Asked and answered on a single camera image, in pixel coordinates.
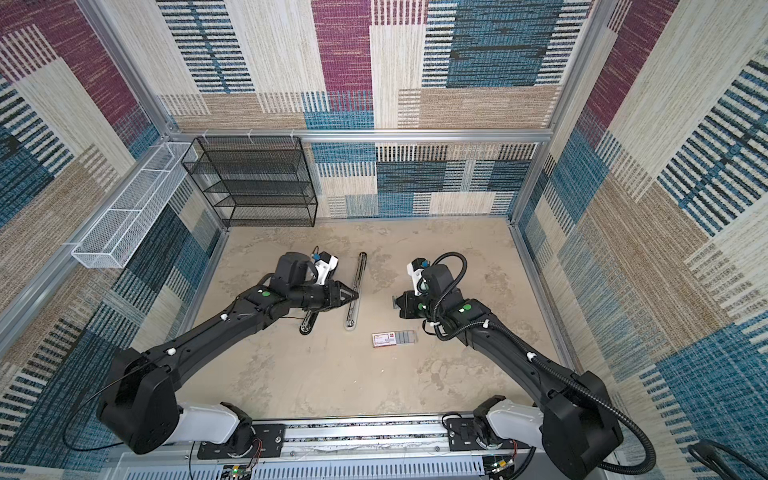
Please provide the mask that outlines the black stapler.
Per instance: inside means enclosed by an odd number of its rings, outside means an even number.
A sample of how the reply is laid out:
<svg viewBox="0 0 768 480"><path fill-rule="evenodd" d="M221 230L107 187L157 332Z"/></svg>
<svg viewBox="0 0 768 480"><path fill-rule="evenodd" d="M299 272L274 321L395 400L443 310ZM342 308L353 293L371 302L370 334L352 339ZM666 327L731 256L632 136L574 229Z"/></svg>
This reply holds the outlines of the black stapler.
<svg viewBox="0 0 768 480"><path fill-rule="evenodd" d="M348 286L333 278L339 263L339 259L336 256L326 251L320 252L319 248L316 248L312 252L311 259L313 265L311 272L313 273L314 283L311 285L310 292L312 294L319 294L319 297L309 297L309 303L303 308L305 315L299 326L299 332L302 335L309 335L321 312L346 305L349 308L345 319L345 328L353 330L357 325L360 288L367 266L367 253L361 252L358 255L352 286Z"/></svg>

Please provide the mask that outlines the red white staple box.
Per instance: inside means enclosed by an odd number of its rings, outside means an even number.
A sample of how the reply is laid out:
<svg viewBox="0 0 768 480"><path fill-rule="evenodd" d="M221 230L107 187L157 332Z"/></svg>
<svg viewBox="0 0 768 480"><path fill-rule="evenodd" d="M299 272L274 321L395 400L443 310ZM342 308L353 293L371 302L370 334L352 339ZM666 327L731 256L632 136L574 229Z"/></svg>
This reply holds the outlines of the red white staple box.
<svg viewBox="0 0 768 480"><path fill-rule="evenodd" d="M379 332L372 335L372 345L374 348L396 346L397 344L397 334L394 331Z"/></svg>

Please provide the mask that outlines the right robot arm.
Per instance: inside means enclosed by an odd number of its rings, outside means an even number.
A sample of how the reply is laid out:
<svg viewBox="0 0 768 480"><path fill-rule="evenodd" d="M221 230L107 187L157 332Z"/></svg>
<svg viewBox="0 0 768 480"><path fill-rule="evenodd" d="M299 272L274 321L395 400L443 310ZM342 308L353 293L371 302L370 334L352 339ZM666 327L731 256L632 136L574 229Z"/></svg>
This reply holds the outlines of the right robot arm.
<svg viewBox="0 0 768 480"><path fill-rule="evenodd" d="M396 298L404 319L420 319L441 341L458 340L485 355L532 398L522 407L502 395L484 401L473 412L480 446L499 447L517 441L544 451L569 479L593 470L624 473L607 457L624 440L626 417L612 402L603 381L577 374L514 334L484 303L468 299L442 260L417 258L407 266L412 289Z"/></svg>

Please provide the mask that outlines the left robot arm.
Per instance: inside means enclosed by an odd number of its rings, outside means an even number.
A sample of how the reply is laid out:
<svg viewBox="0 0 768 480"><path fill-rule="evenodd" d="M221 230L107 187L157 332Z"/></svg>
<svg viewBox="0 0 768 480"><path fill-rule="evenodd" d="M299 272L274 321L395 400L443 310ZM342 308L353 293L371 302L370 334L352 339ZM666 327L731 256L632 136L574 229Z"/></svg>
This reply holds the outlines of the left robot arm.
<svg viewBox="0 0 768 480"><path fill-rule="evenodd" d="M287 252L274 272L202 324L143 352L119 351L97 403L98 420L136 454L176 442L218 445L234 458L251 454L257 435L248 414L227 402L178 402L176 393L202 367L291 310L320 313L357 300L358 292L332 279L332 270Z"/></svg>

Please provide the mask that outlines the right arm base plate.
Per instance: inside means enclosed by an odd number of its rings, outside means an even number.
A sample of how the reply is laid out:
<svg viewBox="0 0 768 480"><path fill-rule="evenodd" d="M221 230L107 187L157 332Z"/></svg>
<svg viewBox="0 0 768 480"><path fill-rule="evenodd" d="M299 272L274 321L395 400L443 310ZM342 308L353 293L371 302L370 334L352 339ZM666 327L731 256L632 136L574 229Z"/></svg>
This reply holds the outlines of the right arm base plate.
<svg viewBox="0 0 768 480"><path fill-rule="evenodd" d="M512 439L499 439L490 433L488 427L481 427L473 417L463 417L456 412L443 415L440 423L446 430L449 450L527 450L529 445Z"/></svg>

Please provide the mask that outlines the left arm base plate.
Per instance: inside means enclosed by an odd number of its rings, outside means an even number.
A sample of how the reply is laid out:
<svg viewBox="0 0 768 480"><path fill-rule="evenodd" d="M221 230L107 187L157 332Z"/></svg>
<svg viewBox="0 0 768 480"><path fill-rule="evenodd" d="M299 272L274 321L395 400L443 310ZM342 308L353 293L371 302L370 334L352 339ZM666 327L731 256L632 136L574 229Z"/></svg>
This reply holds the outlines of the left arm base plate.
<svg viewBox="0 0 768 480"><path fill-rule="evenodd" d="M239 428L234 437L223 443L202 442L196 458L198 460L229 460L278 458L283 449L285 424L252 424Z"/></svg>

